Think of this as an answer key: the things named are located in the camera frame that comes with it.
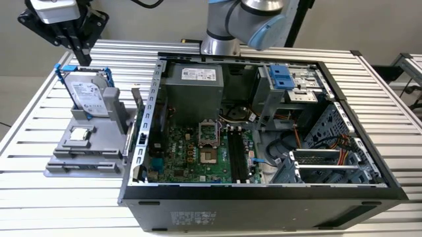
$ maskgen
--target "silver robot arm segment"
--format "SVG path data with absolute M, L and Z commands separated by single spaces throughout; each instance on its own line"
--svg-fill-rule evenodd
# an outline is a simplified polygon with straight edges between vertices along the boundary
M 257 50 L 280 40 L 286 16 L 282 0 L 209 0 L 207 37 L 202 54 L 239 55 L 239 41 Z

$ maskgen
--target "motherboard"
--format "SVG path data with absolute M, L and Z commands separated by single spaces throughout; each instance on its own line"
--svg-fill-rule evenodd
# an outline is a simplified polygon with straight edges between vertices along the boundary
M 242 140 L 230 144 L 230 128 L 223 129 L 219 124 L 215 134 L 213 123 L 169 128 L 165 158 L 153 158 L 150 182 L 235 183 L 243 173 L 246 183 L 261 183 L 258 166 L 251 161 L 257 153 L 251 131 L 238 131 Z

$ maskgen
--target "case label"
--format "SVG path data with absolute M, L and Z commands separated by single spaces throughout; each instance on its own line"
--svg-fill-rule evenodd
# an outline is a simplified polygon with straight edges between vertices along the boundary
M 217 211 L 173 211 L 174 225 L 213 225 Z
M 182 80 L 217 80 L 215 69 L 185 68 Z

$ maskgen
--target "blue drive bracket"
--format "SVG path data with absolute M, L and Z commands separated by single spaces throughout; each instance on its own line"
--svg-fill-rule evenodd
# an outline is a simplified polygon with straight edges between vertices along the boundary
M 296 81 L 290 76 L 289 68 L 284 65 L 270 65 L 270 76 L 274 80 L 274 88 L 292 90 L 296 88 Z
M 58 75 L 58 77 L 59 77 L 59 81 L 61 81 L 62 84 L 65 85 L 65 88 L 66 88 L 66 90 L 67 90 L 67 93 L 69 93 L 69 95 L 70 95 L 70 97 L 71 97 L 71 99 L 73 99 L 75 109 L 79 109 L 79 108 L 78 108 L 78 105 L 77 105 L 77 101 L 75 101 L 75 99 L 74 99 L 74 97 L 73 97 L 73 95 L 71 95 L 71 92 L 70 92 L 70 90 L 69 90 L 69 87 L 67 87 L 67 85 L 66 85 L 66 83 L 65 83 L 65 77 L 63 77 L 63 75 L 62 75 L 62 71 L 65 71 L 65 68 L 66 68 L 67 66 L 65 66 L 62 69 L 61 69 L 61 67 L 62 67 L 61 63 L 57 63 L 57 65 L 54 66 L 54 69 L 55 69 L 54 72 L 57 73 L 57 75 Z
M 111 70 L 109 67 L 106 67 L 105 69 L 99 70 L 99 69 L 91 69 L 91 68 L 81 68 L 77 65 L 65 65 L 62 68 L 62 64 L 58 63 L 54 68 L 55 68 L 55 73 L 59 77 L 59 81 L 62 82 L 62 84 L 65 85 L 65 88 L 67 90 L 67 93 L 71 96 L 73 102 L 74 102 L 74 109 L 79 109 L 78 105 L 77 105 L 77 101 L 71 95 L 71 92 L 69 90 L 69 87 L 65 83 L 65 77 L 62 75 L 62 72 L 70 73 L 70 72 L 105 72 L 106 76 L 107 76 L 107 82 L 109 82 L 109 86 L 110 87 L 115 87 L 114 86 L 114 80 L 113 80 L 113 74 L 111 74 Z M 87 113 L 87 119 L 91 120 L 93 119 L 93 115 Z

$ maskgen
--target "gray drive holder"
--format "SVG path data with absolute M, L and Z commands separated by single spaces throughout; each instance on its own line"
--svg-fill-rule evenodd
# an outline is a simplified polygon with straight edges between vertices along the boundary
M 71 110 L 74 118 L 46 166 L 46 176 L 123 176 L 127 134 L 137 109 L 125 108 L 125 104 L 119 102 L 119 94 L 115 87 L 105 90 L 109 117 L 93 117 L 85 110 Z

